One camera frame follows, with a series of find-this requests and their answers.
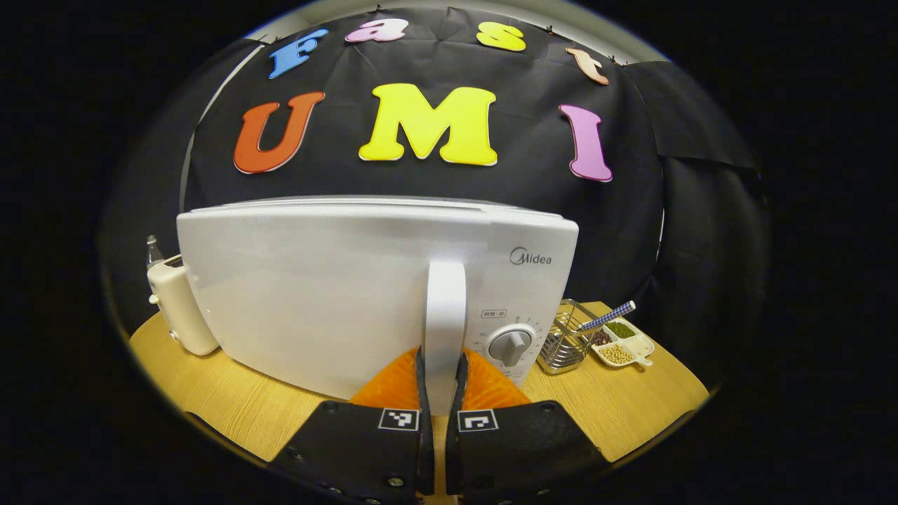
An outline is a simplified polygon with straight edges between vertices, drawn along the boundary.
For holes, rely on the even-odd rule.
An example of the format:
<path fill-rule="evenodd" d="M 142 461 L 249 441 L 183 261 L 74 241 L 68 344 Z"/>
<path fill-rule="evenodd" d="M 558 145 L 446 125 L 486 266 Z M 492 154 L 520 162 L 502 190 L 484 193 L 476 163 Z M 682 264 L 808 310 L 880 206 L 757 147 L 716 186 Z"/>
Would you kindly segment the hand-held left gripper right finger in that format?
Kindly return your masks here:
<path fill-rule="evenodd" d="M 530 400 L 465 351 L 445 440 L 446 490 L 462 504 L 584 504 L 609 461 L 557 400 Z"/>

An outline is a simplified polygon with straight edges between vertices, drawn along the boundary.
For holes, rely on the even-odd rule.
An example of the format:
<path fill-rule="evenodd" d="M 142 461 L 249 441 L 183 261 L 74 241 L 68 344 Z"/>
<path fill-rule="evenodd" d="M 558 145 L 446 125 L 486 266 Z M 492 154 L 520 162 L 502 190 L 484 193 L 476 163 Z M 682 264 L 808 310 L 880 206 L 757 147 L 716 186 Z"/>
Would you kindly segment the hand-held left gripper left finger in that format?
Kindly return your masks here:
<path fill-rule="evenodd" d="M 422 503 L 435 490 L 435 450 L 420 349 L 349 402 L 319 403 L 270 469 L 314 492 L 314 504 Z"/>

